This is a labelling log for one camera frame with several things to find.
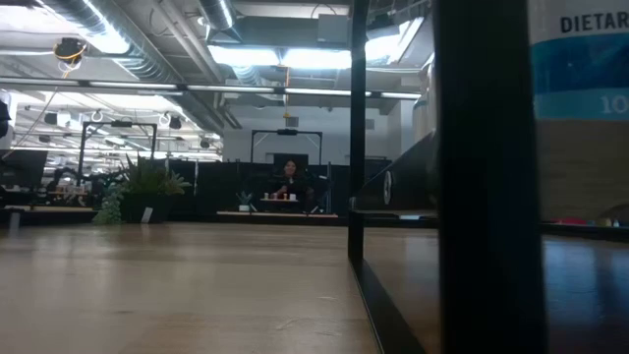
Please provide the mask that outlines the bright ceiling lamp panel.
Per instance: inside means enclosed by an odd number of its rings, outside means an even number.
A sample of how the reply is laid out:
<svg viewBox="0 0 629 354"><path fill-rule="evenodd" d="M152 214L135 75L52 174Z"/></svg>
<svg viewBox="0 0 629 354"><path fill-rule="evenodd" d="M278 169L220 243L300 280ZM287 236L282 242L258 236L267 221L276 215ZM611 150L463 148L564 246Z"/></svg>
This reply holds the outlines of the bright ceiling lamp panel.
<svg viewBox="0 0 629 354"><path fill-rule="evenodd" d="M297 69L344 70L352 66L347 50L294 48L286 51L281 64Z"/></svg>
<svg viewBox="0 0 629 354"><path fill-rule="evenodd" d="M233 48L209 45L214 61L229 66L277 66L280 59L272 49Z"/></svg>

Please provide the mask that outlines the dark background monitor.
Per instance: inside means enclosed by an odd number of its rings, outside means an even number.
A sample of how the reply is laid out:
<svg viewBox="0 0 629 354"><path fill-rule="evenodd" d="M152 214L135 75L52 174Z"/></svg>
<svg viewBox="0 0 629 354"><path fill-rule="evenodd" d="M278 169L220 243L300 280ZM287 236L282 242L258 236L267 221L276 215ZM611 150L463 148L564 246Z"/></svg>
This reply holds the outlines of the dark background monitor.
<svg viewBox="0 0 629 354"><path fill-rule="evenodd" d="M47 156L46 150L0 149L0 186L37 187Z"/></svg>

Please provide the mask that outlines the background wooden table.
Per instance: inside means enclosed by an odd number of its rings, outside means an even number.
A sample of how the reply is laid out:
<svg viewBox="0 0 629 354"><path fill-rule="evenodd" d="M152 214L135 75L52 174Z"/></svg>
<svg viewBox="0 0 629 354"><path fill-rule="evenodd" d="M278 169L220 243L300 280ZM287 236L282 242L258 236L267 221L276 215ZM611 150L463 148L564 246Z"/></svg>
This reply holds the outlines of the background wooden table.
<svg viewBox="0 0 629 354"><path fill-rule="evenodd" d="M294 217L294 218L338 218L335 213L284 213L284 212L246 212L246 211L218 211L221 216L260 216L260 217Z"/></svg>

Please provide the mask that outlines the person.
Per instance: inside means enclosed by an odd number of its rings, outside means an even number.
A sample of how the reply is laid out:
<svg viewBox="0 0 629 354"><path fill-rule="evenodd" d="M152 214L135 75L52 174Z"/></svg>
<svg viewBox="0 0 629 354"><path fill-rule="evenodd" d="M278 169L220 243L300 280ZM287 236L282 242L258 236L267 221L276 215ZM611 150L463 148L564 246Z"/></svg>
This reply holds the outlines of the person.
<svg viewBox="0 0 629 354"><path fill-rule="evenodd" d="M295 195L298 201L310 201L315 190L309 176L299 168L293 159L288 159L283 167L283 174L276 179L272 194L277 198L290 198Z"/></svg>

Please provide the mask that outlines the grey ceiling unit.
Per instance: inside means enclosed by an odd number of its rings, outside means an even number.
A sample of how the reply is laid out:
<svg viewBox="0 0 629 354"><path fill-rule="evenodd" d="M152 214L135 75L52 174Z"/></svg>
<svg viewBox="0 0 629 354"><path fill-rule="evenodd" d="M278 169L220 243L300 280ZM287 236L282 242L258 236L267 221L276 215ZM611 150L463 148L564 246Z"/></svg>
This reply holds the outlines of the grey ceiling unit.
<svg viewBox="0 0 629 354"><path fill-rule="evenodd" d="M349 27L350 21L344 15L320 14L317 17L317 41L345 45Z"/></svg>

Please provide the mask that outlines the black partition wall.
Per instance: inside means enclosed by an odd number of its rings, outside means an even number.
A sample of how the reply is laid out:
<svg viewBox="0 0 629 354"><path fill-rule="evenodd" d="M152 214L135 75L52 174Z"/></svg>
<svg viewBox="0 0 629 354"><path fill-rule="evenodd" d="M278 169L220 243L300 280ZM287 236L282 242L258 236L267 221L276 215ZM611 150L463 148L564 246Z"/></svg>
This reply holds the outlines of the black partition wall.
<svg viewBox="0 0 629 354"><path fill-rule="evenodd" d="M272 194L276 179L283 174L281 163L200 162L192 170L188 161L174 161L172 166L191 180L192 186L183 196L176 197L168 216L169 221L288 224L344 226L348 219L350 167L347 165L298 166L311 179L314 198L297 203L268 203L260 199ZM335 213L338 218L294 218L260 216L221 216L218 211L239 211L237 193L245 191L254 196L250 212Z"/></svg>

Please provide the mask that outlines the silver round ventilation duct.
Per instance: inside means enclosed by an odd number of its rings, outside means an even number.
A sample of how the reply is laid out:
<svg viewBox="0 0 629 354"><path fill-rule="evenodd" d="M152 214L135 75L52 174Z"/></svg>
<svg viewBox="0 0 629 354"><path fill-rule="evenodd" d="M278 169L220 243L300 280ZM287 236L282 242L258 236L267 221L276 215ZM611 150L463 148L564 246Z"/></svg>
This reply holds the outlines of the silver round ventilation duct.
<svg viewBox="0 0 629 354"><path fill-rule="evenodd" d="M200 11L213 30L228 30L236 23L231 0L199 0Z"/></svg>

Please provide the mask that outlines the long ceiling light strip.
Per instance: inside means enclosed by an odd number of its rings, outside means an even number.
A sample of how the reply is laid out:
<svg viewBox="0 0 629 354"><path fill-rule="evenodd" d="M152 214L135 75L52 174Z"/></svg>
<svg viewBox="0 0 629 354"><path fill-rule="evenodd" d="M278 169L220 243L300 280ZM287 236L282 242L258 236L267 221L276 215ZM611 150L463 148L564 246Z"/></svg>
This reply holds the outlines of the long ceiling light strip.
<svg viewBox="0 0 629 354"><path fill-rule="evenodd" d="M350 97L349 89L334 88L285 88L285 87L247 87L227 85L189 85L163 84L146 82L112 82L95 80L22 78L0 76L0 85L59 89L109 89L129 90L140 93L149 91L153 94L171 94L183 92L219 92L219 93L252 93L252 94L280 94L280 95L316 95L332 97Z"/></svg>

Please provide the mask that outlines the artificial fern in black pot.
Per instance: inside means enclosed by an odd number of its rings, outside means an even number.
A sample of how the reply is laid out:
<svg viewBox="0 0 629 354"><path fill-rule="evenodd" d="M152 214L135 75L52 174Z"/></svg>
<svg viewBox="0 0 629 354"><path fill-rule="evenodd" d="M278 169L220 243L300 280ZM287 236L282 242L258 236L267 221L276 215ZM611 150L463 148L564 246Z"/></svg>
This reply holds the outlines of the artificial fern in black pot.
<svg viewBox="0 0 629 354"><path fill-rule="evenodd" d="M95 224L162 223L168 219L177 196L191 184L153 158L127 156L123 180L110 186L94 219Z"/></svg>

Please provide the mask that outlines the bright ceiling skylight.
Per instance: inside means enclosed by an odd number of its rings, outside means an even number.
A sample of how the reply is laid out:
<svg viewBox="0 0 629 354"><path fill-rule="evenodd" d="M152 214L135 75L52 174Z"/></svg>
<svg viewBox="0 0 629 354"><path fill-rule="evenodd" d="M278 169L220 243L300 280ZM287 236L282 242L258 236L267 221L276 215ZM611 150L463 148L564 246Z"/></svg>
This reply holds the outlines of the bright ceiling skylight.
<svg viewBox="0 0 629 354"><path fill-rule="evenodd" d="M432 16L397 25L397 33L369 39L366 58L371 71L419 72L434 59Z"/></svg>

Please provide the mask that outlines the black background rig frame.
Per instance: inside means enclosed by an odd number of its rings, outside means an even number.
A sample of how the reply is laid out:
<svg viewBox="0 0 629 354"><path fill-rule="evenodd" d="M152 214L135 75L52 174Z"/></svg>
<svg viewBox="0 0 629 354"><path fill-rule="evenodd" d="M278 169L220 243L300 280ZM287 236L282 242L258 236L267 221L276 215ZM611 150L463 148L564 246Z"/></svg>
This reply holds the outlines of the black background rig frame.
<svg viewBox="0 0 629 354"><path fill-rule="evenodd" d="M318 164L322 165L322 145L323 145L323 132L316 131L299 131L295 129L278 129L278 130L251 130L250 141L250 163L255 163L255 148L256 148L256 135L257 134L274 134L277 136L299 136L299 135L315 135L318 137Z"/></svg>
<svg viewBox="0 0 629 354"><path fill-rule="evenodd" d="M152 129L152 135L150 136L151 147L150 147L150 159L154 159L156 143L157 143L157 124L156 123L135 123L132 121L124 121L124 120L114 120L111 122L93 122L87 121L83 122L82 134L81 134L81 144L80 144L80 153L79 153L79 166L76 177L76 186L80 187L83 179L85 177L83 173L84 167L84 158L86 152L86 141L92 136L92 133L88 134L87 130L91 125L97 125L97 128L94 130L97 132L102 126L110 126L115 128L133 128L133 127L150 127Z"/></svg>

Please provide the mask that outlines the silver spiral ventilation duct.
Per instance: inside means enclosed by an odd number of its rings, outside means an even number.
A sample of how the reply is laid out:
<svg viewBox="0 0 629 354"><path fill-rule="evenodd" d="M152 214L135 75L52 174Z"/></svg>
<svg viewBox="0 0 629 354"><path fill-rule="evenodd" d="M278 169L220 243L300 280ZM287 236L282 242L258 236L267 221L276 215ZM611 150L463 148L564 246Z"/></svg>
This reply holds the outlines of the silver spiral ventilation duct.
<svg viewBox="0 0 629 354"><path fill-rule="evenodd" d="M183 79L114 0L35 0L140 81Z"/></svg>

